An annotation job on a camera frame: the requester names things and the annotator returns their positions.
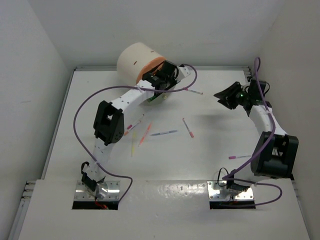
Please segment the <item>white round drawer cabinet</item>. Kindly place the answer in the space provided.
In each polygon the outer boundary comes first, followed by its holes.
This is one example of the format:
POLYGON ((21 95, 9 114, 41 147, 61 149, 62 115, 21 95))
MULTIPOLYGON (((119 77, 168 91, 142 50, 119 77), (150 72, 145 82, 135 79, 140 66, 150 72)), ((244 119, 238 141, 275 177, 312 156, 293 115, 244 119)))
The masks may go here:
POLYGON ((125 84, 135 86, 142 79, 150 79, 152 77, 150 70, 165 60, 167 59, 164 56, 147 45, 137 42, 127 47, 120 54, 116 70, 119 78, 125 84))

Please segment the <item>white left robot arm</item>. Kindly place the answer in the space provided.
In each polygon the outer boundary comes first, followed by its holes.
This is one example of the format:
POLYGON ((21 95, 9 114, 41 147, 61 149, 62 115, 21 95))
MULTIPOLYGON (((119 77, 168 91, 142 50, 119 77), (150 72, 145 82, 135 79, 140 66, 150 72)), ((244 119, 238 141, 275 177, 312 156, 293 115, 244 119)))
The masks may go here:
POLYGON ((178 67, 165 60, 159 69, 152 68, 144 73, 135 89, 110 102, 100 102, 93 123, 95 142, 92 155, 95 159, 81 171, 81 181, 91 191, 95 192, 98 183, 102 183, 107 175, 99 166, 109 160, 114 144, 123 137, 125 117, 142 102, 157 98, 162 91, 171 90, 179 82, 178 75, 178 67))

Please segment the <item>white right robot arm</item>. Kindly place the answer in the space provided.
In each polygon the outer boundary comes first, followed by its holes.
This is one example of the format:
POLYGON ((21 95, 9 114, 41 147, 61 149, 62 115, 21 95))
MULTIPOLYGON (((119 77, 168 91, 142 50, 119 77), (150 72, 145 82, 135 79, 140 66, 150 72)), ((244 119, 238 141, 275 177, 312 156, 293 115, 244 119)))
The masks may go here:
POLYGON ((231 191, 245 192, 262 180, 292 176, 299 140, 277 122, 272 105, 265 101, 269 89, 269 83, 263 80, 251 80, 247 85, 236 81, 214 94, 218 102, 230 110, 242 106, 259 135, 251 158, 224 177, 226 188, 231 191))

